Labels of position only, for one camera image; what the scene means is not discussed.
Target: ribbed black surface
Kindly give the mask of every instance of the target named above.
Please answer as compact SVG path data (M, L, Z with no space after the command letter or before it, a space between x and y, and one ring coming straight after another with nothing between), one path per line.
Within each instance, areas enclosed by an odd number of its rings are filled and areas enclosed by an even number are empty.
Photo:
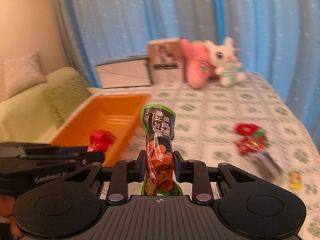
M132 196L127 204L107 208L97 224L70 239L244 240L248 238L226 228L212 208L194 205L188 196L184 195Z

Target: wall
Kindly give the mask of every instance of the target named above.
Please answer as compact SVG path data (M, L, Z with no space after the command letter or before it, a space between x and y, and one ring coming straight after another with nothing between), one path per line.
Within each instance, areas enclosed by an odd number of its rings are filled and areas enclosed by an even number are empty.
M67 66L52 0L0 0L0 62L36 51L44 74Z

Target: green cushion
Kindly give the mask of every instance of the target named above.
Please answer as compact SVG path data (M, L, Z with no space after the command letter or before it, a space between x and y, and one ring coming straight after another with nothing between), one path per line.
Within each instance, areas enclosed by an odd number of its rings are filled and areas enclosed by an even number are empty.
M43 92L52 119L56 127L60 127L91 93L85 81L76 76L62 85L47 89Z

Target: human hand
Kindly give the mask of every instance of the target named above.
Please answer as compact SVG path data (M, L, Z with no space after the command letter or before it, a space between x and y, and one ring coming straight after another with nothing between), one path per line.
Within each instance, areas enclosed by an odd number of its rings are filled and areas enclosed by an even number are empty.
M0 216L8 218L12 235L15 237L20 237L21 233L12 217L12 208L14 202L14 197L0 195Z

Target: patterned tablecloth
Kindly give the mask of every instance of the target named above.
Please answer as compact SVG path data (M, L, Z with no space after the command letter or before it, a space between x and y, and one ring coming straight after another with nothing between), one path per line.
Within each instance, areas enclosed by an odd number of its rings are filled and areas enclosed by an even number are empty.
M239 135L233 127L238 122L250 122L264 128L271 144L268 152L285 170L280 186L289 189L289 171L302 174L303 189L296 194L307 207L307 219L299 235L304 240L320 238L320 156L316 146L268 82L257 73L247 75L246 82L230 88L212 80L202 90L181 84L108 89L103 93L152 94L150 104L165 105L177 114L173 150L180 151L185 160L201 160L207 166L228 162L259 176L255 167L238 154L234 142ZM139 127L124 158L135 159L141 149L145 149L145 135ZM191 184L180 185L185 194L191 194ZM212 189L219 198L214 183ZM129 184L129 195L140 194L140 190L140 183Z

